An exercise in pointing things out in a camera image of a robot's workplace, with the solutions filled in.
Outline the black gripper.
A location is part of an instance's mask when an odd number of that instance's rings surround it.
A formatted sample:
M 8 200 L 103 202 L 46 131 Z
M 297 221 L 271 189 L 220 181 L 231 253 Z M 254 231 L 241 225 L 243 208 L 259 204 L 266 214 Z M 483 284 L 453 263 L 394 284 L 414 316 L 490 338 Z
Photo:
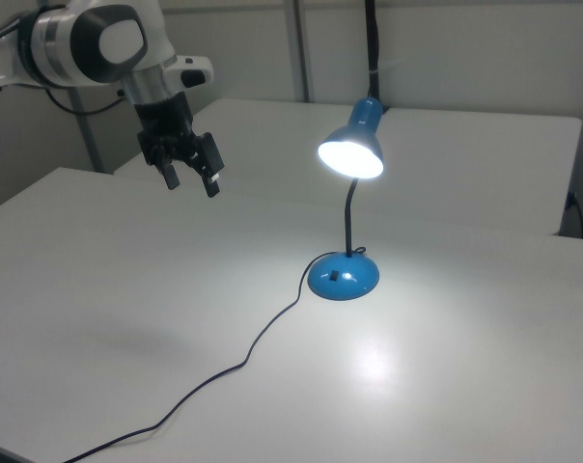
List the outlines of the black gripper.
M 142 124 L 138 141 L 146 163 L 156 166 L 167 188 L 174 190 L 180 186 L 171 162 L 179 160 L 199 174 L 208 197 L 215 197 L 220 192 L 218 175 L 224 162 L 209 132 L 195 135 L 185 93 L 157 103 L 136 105 L 135 110 Z

